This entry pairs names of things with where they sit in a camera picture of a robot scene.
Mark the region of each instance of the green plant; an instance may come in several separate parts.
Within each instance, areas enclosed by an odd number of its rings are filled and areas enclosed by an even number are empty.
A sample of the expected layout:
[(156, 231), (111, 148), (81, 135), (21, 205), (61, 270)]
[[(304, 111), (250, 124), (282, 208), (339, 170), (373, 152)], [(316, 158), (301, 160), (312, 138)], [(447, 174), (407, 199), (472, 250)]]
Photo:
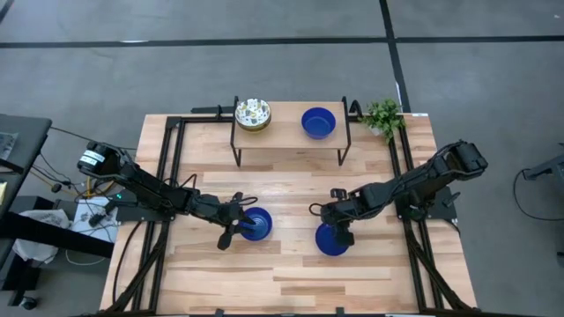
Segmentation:
[(362, 122), (369, 128), (378, 128), (386, 137), (386, 143), (389, 143), (394, 136), (394, 130), (405, 127), (404, 119), (397, 115), (399, 106), (396, 101), (386, 99), (382, 103), (372, 101), (368, 105), (368, 113), (362, 118)]

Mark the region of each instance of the wooden table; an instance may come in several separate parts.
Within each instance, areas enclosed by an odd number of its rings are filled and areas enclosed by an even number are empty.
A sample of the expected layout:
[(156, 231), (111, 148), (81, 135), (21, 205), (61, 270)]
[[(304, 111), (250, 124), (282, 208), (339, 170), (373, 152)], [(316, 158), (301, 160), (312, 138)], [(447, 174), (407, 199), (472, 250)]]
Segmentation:
[[(436, 150), (431, 123), (426, 116), (405, 119), (418, 166)], [(145, 117), (137, 162), (150, 173), (157, 170), (165, 120), (163, 114)], [(311, 203), (331, 201), (331, 188), (353, 189), (393, 177), (389, 148), (381, 137), (351, 123), (352, 147), (341, 167), (333, 151), (250, 149), (239, 168), (229, 146), (230, 128), (225, 123), (187, 126), (179, 181), (197, 173), (203, 193), (224, 200), (236, 191), (258, 196), (255, 206), (272, 215), (272, 233), (259, 242), (236, 236), (227, 251), (219, 251), (222, 228), (177, 217), (167, 244), (158, 313), (214, 313), (216, 308), (226, 313), (334, 313), (336, 306), (348, 313), (418, 311), (403, 226), (393, 204), (374, 219), (352, 223), (356, 244), (339, 257), (317, 249), (314, 233), (320, 219), (308, 213)], [(404, 168), (399, 141), (397, 148)], [(456, 231), (440, 220), (427, 224), (438, 270), (462, 300), (475, 306)], [(119, 230), (100, 308), (111, 304), (115, 269), (132, 227)], [(119, 291), (137, 271), (144, 234), (142, 225), (127, 250)], [(427, 305), (432, 306), (427, 273), (421, 271)], [(151, 280), (152, 272), (145, 280), (142, 307), (148, 305)]]

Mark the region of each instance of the concrete floor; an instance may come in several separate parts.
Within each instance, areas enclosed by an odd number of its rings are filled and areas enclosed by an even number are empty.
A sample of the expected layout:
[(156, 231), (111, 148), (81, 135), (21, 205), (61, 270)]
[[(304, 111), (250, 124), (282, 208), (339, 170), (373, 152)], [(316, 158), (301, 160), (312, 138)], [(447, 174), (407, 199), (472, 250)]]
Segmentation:
[[(564, 34), (557, 0), (394, 0), (390, 11), (397, 36)], [(378, 1), (17, 0), (0, 25), (0, 41), (329, 35), (384, 35)], [(562, 153), (564, 42), (398, 47), (412, 111), (430, 113), (437, 143), (472, 141), (490, 163), (479, 179), (453, 185), (462, 191), (456, 206), (479, 306), (560, 316), (564, 268), (555, 252), (564, 249), (564, 227), (519, 213), (511, 182), (521, 168)], [(59, 128), (121, 146), (136, 146), (145, 114), (229, 104), (235, 94), (347, 95), (361, 104), (396, 96), (385, 44), (0, 49), (0, 65), (1, 113), (47, 116)], [(75, 165), (84, 146), (52, 131), (43, 152), (82, 180)], [(21, 194), (69, 198), (34, 177)], [(564, 217), (560, 197), (550, 179), (519, 184), (523, 206), (536, 215)], [(41, 307), (5, 308), (4, 315), (92, 313), (107, 269), (108, 261), (86, 269), (57, 258), (35, 292)], [(8, 296), (0, 294), (0, 305)]]

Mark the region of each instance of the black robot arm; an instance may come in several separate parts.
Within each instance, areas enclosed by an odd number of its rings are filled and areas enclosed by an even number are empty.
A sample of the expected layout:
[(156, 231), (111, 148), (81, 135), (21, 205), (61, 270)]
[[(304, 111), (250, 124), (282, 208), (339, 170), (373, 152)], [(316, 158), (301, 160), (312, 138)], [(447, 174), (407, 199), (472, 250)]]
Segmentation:
[(338, 201), (322, 205), (319, 216), (325, 224), (333, 226), (338, 243), (351, 246), (354, 237), (348, 227), (353, 220), (376, 217), (398, 198), (408, 200), (414, 213), (427, 210), (434, 203), (437, 191), (454, 180), (478, 177), (486, 167), (486, 160), (474, 144), (459, 141), (438, 150), (424, 165), (396, 179), (370, 183), (348, 194), (344, 189), (332, 189), (331, 196)]
[(236, 193), (231, 202), (221, 203), (217, 196), (201, 194), (196, 188), (168, 185), (141, 169), (126, 151), (110, 144), (90, 142), (77, 167), (81, 173), (95, 179), (114, 181), (123, 186), (136, 196), (136, 203), (143, 208), (168, 216), (192, 215), (221, 225), (226, 229), (218, 242), (218, 248), (222, 250), (229, 247), (234, 234), (251, 230), (234, 224), (234, 221), (255, 224), (245, 216), (242, 208), (255, 203), (255, 197), (243, 199), (243, 193)]

